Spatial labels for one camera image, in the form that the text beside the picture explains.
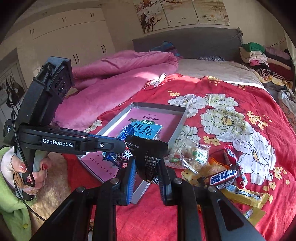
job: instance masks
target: red floral blanket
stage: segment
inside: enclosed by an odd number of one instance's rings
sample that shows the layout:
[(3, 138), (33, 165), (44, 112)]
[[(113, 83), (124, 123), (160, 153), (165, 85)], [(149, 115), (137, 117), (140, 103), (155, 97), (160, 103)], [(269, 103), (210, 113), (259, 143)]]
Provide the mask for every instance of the red floral blanket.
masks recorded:
[[(188, 119), (177, 138), (178, 146), (185, 145), (187, 136), (210, 144), (210, 155), (214, 153), (219, 160), (224, 144), (232, 144), (246, 173), (246, 189), (270, 194), (262, 208), (266, 214), (256, 229), (266, 240), (282, 237), (296, 214), (296, 135), (266, 91), (209, 76), (197, 79), (174, 74), (161, 83), (147, 83), (132, 98), (100, 115), (89, 130), (97, 133), (132, 102), (187, 107)], [(65, 156), (72, 190), (99, 184), (75, 157)], [(242, 204), (238, 208), (249, 209)], [(150, 185), (137, 205), (117, 208), (118, 240), (176, 240), (176, 215), (176, 207), (165, 207), (158, 187)]]

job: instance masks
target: pink comforter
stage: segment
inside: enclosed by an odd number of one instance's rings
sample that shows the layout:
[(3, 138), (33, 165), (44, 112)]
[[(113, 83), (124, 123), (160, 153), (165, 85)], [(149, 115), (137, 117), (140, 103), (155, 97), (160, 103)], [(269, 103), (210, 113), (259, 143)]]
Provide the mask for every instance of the pink comforter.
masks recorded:
[(162, 73), (173, 74), (178, 61), (172, 53), (133, 50), (118, 52), (90, 65), (73, 68), (78, 93), (59, 105), (54, 123), (85, 130), (97, 117), (137, 93), (147, 81)]

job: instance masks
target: green garment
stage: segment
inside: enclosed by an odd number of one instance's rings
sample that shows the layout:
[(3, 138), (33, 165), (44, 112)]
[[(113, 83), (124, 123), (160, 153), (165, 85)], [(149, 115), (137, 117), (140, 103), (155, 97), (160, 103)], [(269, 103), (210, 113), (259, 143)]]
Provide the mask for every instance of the green garment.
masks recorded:
[(256, 43), (248, 43), (248, 44), (242, 44), (242, 47), (247, 51), (247, 52), (251, 52), (251, 51), (260, 51), (261, 53), (265, 53), (265, 48), (260, 45), (260, 44), (256, 44)]
[[(9, 150), (5, 147), (0, 150), (0, 164), (4, 154)], [(0, 172), (0, 213), (16, 241), (28, 241), (32, 236), (31, 220), (29, 211), (23, 202), (18, 199), (7, 185)]]

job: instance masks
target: flower center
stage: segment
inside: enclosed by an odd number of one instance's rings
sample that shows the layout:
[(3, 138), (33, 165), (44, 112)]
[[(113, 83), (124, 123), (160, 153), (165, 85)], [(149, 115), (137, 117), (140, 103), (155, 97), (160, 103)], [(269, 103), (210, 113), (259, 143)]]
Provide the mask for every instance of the flower center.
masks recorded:
[(257, 152), (254, 149), (252, 149), (252, 156), (253, 156), (254, 161), (259, 162)]
[(233, 121), (232, 121), (232, 119), (230, 119), (228, 116), (224, 116), (224, 117), (222, 118), (222, 123), (223, 123), (224, 125), (227, 125), (227, 126), (232, 126), (232, 125), (233, 125)]

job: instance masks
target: yellow snack bar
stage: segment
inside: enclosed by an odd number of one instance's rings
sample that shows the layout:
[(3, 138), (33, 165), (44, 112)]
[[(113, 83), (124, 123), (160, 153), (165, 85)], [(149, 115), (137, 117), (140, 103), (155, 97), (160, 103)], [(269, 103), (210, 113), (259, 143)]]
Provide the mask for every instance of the yellow snack bar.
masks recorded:
[(225, 197), (238, 203), (246, 204), (261, 209), (266, 204), (269, 194), (258, 193), (247, 189), (239, 189), (237, 186), (229, 185), (221, 190)]
[(263, 210), (257, 207), (253, 207), (248, 211), (246, 211), (244, 213), (244, 216), (253, 226), (255, 226), (260, 221), (260, 219), (264, 216), (264, 214), (266, 214), (266, 212), (264, 212)]

